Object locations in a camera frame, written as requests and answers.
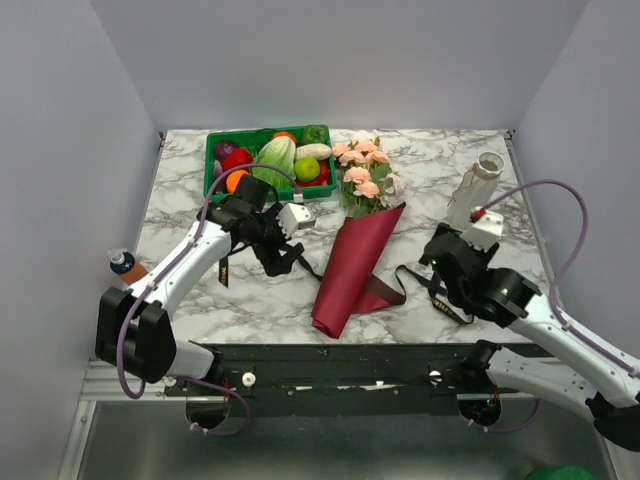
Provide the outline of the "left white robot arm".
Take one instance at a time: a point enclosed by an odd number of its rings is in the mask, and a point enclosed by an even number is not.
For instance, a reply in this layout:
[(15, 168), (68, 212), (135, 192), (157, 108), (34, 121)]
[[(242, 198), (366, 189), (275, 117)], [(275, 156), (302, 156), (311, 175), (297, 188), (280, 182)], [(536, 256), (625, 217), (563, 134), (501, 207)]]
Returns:
[(197, 393), (214, 393), (222, 380), (218, 352), (177, 340), (171, 319), (201, 277), (237, 245), (251, 248), (268, 276), (290, 273), (304, 248), (288, 242), (315, 218), (301, 189), (289, 203), (268, 205), (271, 189), (243, 177), (233, 194), (205, 203), (186, 237), (150, 273), (126, 289), (106, 290), (98, 308), (96, 356), (119, 376), (131, 374), (146, 383), (187, 378)]

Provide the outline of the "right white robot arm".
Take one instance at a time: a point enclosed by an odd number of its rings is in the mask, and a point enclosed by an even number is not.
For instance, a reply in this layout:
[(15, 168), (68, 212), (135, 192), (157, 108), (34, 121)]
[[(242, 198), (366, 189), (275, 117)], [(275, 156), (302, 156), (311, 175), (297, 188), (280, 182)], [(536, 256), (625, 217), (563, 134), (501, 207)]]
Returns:
[(455, 367), (454, 385), (468, 393), (498, 387), (531, 394), (587, 419), (615, 445), (638, 451), (636, 360), (577, 321), (561, 321), (547, 296), (518, 272), (490, 267), (497, 249), (477, 250), (461, 232), (441, 223), (419, 262), (432, 266), (453, 306), (519, 334), (551, 357), (524, 357), (479, 340)]

